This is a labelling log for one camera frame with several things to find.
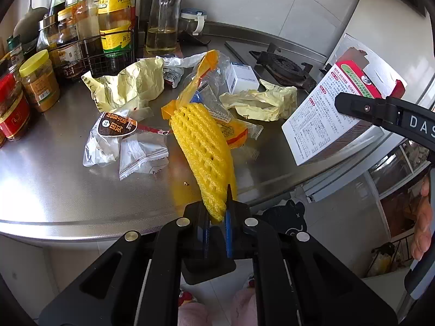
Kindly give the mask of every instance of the human hand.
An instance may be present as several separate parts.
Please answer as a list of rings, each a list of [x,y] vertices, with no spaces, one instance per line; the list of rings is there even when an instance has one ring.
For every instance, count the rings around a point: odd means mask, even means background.
[[[414,226],[414,242],[411,245],[411,253],[414,259],[420,261],[423,254],[428,251],[431,245],[432,234],[430,224],[432,222],[432,207],[429,202],[430,184],[429,178],[425,176],[421,185],[421,200],[417,208],[417,221]]]

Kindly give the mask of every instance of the cardboard box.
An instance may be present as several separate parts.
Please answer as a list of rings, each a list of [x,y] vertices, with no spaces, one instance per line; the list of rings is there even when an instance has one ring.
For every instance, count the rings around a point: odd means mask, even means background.
[[[366,55],[353,47],[347,49],[282,125],[297,165],[329,157],[371,126],[366,121],[340,114],[334,105],[338,93],[384,98],[393,92],[393,88],[386,90],[382,85],[381,93],[364,73],[363,69],[369,64]]]
[[[232,62],[227,73],[227,86],[230,94],[236,94],[248,89],[258,89],[260,83],[255,77],[251,66]]]

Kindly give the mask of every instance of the green and yellow bottle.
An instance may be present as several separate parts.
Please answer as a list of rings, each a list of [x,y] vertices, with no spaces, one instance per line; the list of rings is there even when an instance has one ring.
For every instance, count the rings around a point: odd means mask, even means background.
[[[131,30],[130,0],[100,0],[98,24],[104,54],[110,61],[109,69],[116,75],[132,62],[130,53],[126,52],[132,47],[131,33],[105,34]]]

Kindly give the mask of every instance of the small white box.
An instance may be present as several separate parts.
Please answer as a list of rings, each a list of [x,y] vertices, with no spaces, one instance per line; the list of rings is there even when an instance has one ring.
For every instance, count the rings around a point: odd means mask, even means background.
[[[248,89],[258,90],[257,77],[251,66],[232,62],[227,74],[227,86],[230,94],[247,91]]]

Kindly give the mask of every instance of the silver screw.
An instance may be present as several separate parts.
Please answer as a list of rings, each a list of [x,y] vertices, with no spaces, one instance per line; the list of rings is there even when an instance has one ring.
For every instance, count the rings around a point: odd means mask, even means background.
[[[177,219],[177,226],[179,227],[186,227],[188,226],[190,223],[190,220],[188,218],[185,217],[181,217]]]
[[[305,242],[310,240],[310,235],[306,232],[299,232],[298,234],[296,234],[296,238],[299,241]]]
[[[139,237],[139,234],[137,232],[134,232],[134,231],[127,232],[124,235],[124,238],[127,241],[135,241],[138,237]]]
[[[255,218],[247,218],[245,219],[245,224],[248,227],[255,227],[258,224],[258,221]]]

